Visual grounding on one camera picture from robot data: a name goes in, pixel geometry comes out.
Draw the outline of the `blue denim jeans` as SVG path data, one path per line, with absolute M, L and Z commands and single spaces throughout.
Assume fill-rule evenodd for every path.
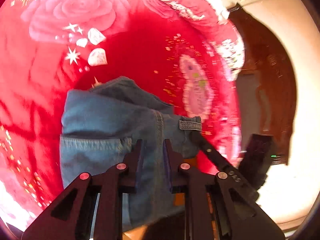
M 200 117 L 175 115 L 172 105 L 120 77 L 88 91 L 70 90 L 62 116 L 60 170 L 64 186 L 79 174 L 100 174 L 123 161 L 143 140 L 138 191 L 123 200 L 123 229 L 129 231 L 183 211 L 174 204 L 164 169 L 163 141 L 191 159 L 198 148 L 189 139 L 202 128 Z

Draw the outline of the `dark wooden headboard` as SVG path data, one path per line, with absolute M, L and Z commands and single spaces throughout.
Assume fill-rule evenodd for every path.
M 278 147 L 274 165 L 288 165 L 297 105 L 297 85 L 290 57 L 280 39 L 242 5 L 228 9 L 245 46 L 241 75 L 258 80 L 255 97 L 260 107 L 259 132 L 271 135 Z

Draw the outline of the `folded floral quilt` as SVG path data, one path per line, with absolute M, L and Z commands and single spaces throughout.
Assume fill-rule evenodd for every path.
M 245 61 L 241 35 L 229 19 L 221 0 L 159 0 L 188 20 L 205 38 L 210 48 L 224 60 L 227 80 L 235 81 Z

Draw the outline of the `red floral rose blanket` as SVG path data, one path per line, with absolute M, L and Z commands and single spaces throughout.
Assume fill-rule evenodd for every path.
M 204 36 L 159 0 L 1 0 L 1 219 L 25 230 L 62 191 L 66 96 L 125 76 L 199 116 L 232 163 L 235 81 Z

